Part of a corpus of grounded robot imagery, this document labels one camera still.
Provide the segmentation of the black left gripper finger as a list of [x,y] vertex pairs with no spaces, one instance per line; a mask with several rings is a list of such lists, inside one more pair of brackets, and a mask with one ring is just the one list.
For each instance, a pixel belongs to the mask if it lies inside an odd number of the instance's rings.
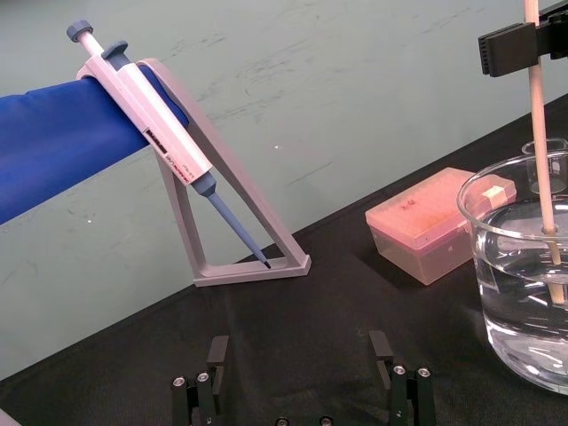
[[230,336],[210,344],[206,368],[193,377],[179,375],[170,383],[172,425],[223,425],[224,378]]
[[426,366],[411,369],[395,359],[387,335],[368,332],[377,382],[388,398],[388,425],[435,425],[433,375]]
[[551,59],[567,57],[567,1],[561,1],[540,11],[537,27],[538,55]]

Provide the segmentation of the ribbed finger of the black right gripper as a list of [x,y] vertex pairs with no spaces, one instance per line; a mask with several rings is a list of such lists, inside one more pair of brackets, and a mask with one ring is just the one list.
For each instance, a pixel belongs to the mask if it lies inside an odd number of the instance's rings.
[[477,42],[483,75],[499,77],[539,63],[534,23],[510,25],[480,36]]

